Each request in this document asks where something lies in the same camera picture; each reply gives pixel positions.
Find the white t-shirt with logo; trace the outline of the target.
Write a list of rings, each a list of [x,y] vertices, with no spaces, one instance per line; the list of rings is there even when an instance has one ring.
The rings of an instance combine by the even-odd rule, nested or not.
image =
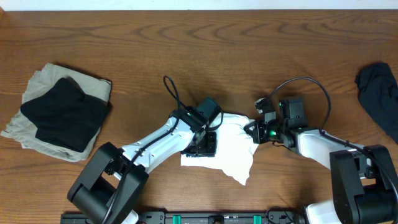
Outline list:
[[[222,170],[241,185],[245,185],[254,162],[254,153],[259,146],[244,127],[252,120],[245,115],[219,114],[210,124],[216,130],[216,154],[213,157],[181,156],[181,165]]]

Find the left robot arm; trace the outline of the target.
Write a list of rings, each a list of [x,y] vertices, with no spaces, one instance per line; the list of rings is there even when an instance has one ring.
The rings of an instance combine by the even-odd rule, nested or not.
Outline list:
[[[213,157],[216,132],[211,126],[220,108],[175,110],[158,130],[138,142],[117,148],[103,144],[67,194],[67,199],[92,223],[137,223],[134,206],[149,178],[177,152],[188,157]]]

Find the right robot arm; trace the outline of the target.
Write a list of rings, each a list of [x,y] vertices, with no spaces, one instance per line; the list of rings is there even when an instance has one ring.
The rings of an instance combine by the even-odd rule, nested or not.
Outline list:
[[[362,146],[311,128],[300,98],[255,103],[263,119],[244,127],[254,143],[271,142],[317,161],[331,172],[333,198],[305,207],[305,223],[397,223],[397,174],[382,145]]]

